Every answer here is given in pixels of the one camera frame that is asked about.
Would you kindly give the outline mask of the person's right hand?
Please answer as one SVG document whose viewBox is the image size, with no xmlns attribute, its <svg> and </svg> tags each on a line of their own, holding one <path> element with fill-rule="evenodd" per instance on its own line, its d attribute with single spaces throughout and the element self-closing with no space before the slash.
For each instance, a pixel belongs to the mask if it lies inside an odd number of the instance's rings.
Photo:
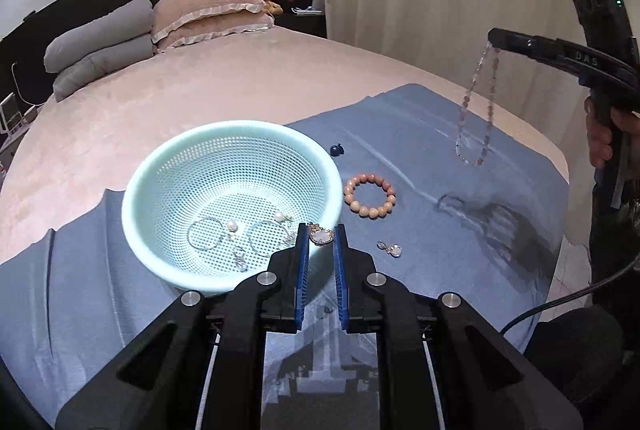
<svg viewBox="0 0 640 430">
<path fill-rule="evenodd" d="M 597 109 L 591 98 L 585 99 L 587 143 L 590 164 L 601 169 L 613 156 L 611 147 L 612 131 L 600 124 Z M 628 176 L 638 179 L 640 169 L 640 119 L 634 112 L 620 112 L 611 109 L 613 124 L 630 137 L 630 152 L 628 162 Z"/>
</svg>

